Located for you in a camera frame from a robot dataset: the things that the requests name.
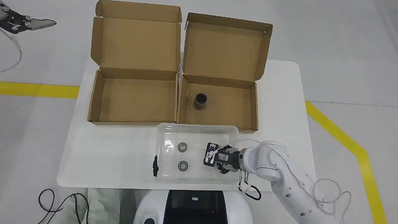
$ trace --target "metal bearing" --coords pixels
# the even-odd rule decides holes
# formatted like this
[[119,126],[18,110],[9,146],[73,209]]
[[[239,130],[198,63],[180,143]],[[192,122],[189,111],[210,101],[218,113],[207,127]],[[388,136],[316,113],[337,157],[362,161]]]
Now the metal bearing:
[[178,144],[177,149],[179,152],[185,152],[188,149],[188,144],[185,142],[181,142],[180,144]]
[[181,161],[178,163],[178,169],[180,171],[186,171],[188,169],[188,163],[186,161]]

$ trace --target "white cable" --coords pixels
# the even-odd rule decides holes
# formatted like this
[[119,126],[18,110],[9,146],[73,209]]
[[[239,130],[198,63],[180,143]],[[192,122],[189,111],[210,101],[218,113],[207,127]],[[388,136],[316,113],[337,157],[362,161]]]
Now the white cable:
[[[341,187],[340,187],[340,185],[339,185],[336,181],[334,181],[333,179],[323,178],[323,179],[317,180],[317,181],[314,183],[314,185],[313,185],[313,187],[312,187],[312,194],[313,194],[313,196],[312,196],[310,193],[308,193],[308,192],[305,190],[305,188],[301,187],[301,181],[300,181],[300,180],[297,178],[297,176],[292,172],[292,169],[290,168],[290,166],[289,166],[289,164],[287,163],[287,161],[286,161],[286,160],[282,157],[282,155],[280,155],[277,151],[275,151],[273,148],[271,148],[271,147],[268,146],[267,144],[263,144],[262,142],[260,142],[260,141],[258,141],[258,140],[255,140],[255,139],[240,139],[240,140],[237,140],[237,141],[232,142],[232,144],[234,144],[234,143],[236,143],[236,142],[241,142],[241,141],[254,141],[254,142],[257,142],[257,143],[259,143],[259,144],[264,145],[265,147],[267,147],[268,149],[270,149],[271,151],[273,151],[275,154],[277,154],[277,155],[285,162],[285,164],[286,164],[286,166],[287,166],[289,172],[293,175],[293,177],[294,177],[295,180],[297,181],[298,186],[299,186],[300,188],[302,188],[302,189],[304,190],[304,192],[305,192],[309,197],[311,197],[311,198],[317,203],[317,207],[318,207],[321,211],[323,211],[324,213],[326,213],[327,215],[334,215],[335,212],[336,212],[336,202],[340,199],[341,196],[343,196],[344,194],[348,194],[348,195],[349,195],[349,200],[348,200],[348,203],[347,203],[347,207],[344,209],[344,212],[343,212],[343,214],[342,214],[342,216],[341,216],[341,222],[342,222],[343,224],[345,224],[345,223],[344,223],[344,216],[345,216],[345,214],[346,214],[346,212],[347,212],[347,210],[348,210],[348,208],[349,208],[349,205],[351,204],[351,196],[352,196],[352,194],[351,194],[350,191],[341,192]],[[269,154],[270,154],[270,153],[268,153],[268,161],[269,161],[270,163],[272,163],[271,160],[270,160],[270,158],[269,158]],[[338,187],[339,194],[338,194],[338,196],[337,196],[334,200],[331,200],[331,201],[324,201],[324,200],[319,200],[319,199],[316,198],[316,196],[315,196],[315,187],[317,186],[317,184],[318,184],[319,182],[324,181],[324,180],[333,182],[333,183],[336,184],[336,186]],[[333,213],[328,213],[328,212],[324,211],[322,208],[319,207],[319,205],[318,205],[319,203],[333,203]]]
[[8,39],[11,40],[11,42],[15,45],[15,47],[16,47],[16,48],[18,49],[18,51],[19,51],[19,58],[18,58],[18,61],[17,61],[13,66],[11,66],[11,67],[9,67],[9,68],[7,68],[7,69],[0,70],[0,73],[2,73],[2,72],[5,72],[5,71],[8,71],[8,70],[11,70],[11,69],[15,68],[15,67],[21,62],[21,60],[22,60],[22,50],[21,50],[21,45],[19,44],[17,38],[16,38],[14,35],[12,35],[12,36],[7,35],[7,33],[6,33],[4,30],[2,30],[1,28],[0,28],[0,31],[1,31],[4,35],[6,35],[6,37],[7,37]]

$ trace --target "yellow floor line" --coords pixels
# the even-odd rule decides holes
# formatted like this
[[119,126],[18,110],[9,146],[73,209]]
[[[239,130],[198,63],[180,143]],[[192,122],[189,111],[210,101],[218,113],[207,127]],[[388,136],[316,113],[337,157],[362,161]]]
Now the yellow floor line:
[[384,214],[381,198],[377,189],[377,183],[366,151],[357,144],[354,139],[350,138],[343,130],[328,119],[328,117],[321,113],[311,102],[306,101],[305,105],[307,107],[307,114],[357,158],[369,206],[371,208],[373,222],[375,224],[387,224],[386,215]]
[[78,86],[0,82],[0,95],[76,99],[78,94]]

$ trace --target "white cloth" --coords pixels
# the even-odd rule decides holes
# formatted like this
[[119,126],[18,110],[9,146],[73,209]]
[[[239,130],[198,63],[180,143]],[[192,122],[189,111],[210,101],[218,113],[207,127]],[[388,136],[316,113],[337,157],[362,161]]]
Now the white cloth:
[[[88,213],[89,224],[119,224],[120,204],[123,194],[122,189],[86,189],[82,194],[88,199],[90,211]],[[86,223],[87,204],[82,196],[77,195],[78,213]],[[63,210],[57,213],[51,223],[75,224],[78,223],[75,211],[75,198],[70,197]]]

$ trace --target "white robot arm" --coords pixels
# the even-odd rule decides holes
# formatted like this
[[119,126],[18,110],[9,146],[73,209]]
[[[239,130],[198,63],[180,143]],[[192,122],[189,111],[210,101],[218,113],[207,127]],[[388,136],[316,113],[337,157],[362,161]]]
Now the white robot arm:
[[335,202],[345,193],[341,193],[332,201],[325,200],[324,195],[316,188],[321,179],[314,182],[296,163],[292,162],[287,154],[286,147],[279,142],[264,141],[259,142],[258,146],[242,149],[241,151],[231,146],[215,149],[213,152],[206,150],[204,164],[209,166],[217,165],[221,173],[245,172],[244,182],[248,184],[246,175],[256,174],[258,177],[271,183],[272,191],[275,193],[281,204],[286,208],[290,215],[303,224],[340,224],[342,219],[335,217]]
[[274,141],[239,152],[239,168],[271,183],[272,191],[297,223],[340,224],[331,204],[321,203],[314,181],[291,162],[286,147]]

